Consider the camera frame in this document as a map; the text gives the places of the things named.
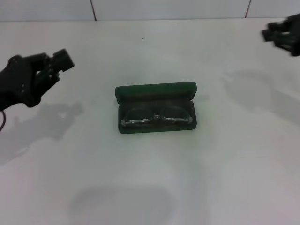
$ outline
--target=white tabletop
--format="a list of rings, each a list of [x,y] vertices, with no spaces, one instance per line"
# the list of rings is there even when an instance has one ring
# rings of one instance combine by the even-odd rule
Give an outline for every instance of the white tabletop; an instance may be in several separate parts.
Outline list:
[[[300,58],[270,19],[0,23],[0,66],[75,68],[0,133],[3,225],[298,225]],[[121,135],[117,86],[197,83],[191,131]]]

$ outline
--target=robotic hand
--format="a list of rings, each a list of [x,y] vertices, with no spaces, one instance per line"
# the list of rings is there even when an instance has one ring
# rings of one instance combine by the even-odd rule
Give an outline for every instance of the robotic hand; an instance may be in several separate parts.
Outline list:
[[[24,103],[34,107],[59,79],[59,72],[74,67],[65,49],[49,57],[45,53],[22,57],[16,55],[0,72],[0,111]]]
[[[265,41],[274,42],[275,47],[300,55],[300,14],[289,16],[283,22],[271,22],[262,31]]]

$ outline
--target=white wall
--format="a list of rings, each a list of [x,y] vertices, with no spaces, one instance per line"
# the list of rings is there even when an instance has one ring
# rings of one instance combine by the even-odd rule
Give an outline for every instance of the white wall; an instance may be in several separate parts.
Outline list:
[[[93,0],[98,20],[243,18],[249,0]]]
[[[94,20],[90,0],[0,0],[0,21]]]
[[[247,17],[287,17],[300,13],[300,0],[252,0]]]

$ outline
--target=cable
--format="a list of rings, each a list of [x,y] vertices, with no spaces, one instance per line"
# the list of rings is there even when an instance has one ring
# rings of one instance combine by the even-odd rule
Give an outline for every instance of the cable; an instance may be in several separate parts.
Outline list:
[[[0,126],[0,131],[4,128],[5,123],[6,123],[6,114],[4,111],[1,111],[2,115],[3,115],[3,122],[2,125]]]

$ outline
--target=green glasses case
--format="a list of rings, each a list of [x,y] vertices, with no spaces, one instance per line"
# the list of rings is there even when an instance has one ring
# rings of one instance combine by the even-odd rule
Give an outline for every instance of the green glasses case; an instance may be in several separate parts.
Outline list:
[[[135,134],[162,131],[192,130],[197,126],[194,103],[197,92],[195,82],[162,83],[117,87],[115,90],[119,106],[118,126],[121,134]],[[193,118],[191,123],[170,126],[126,127],[122,120],[130,109],[145,107],[180,107]]]

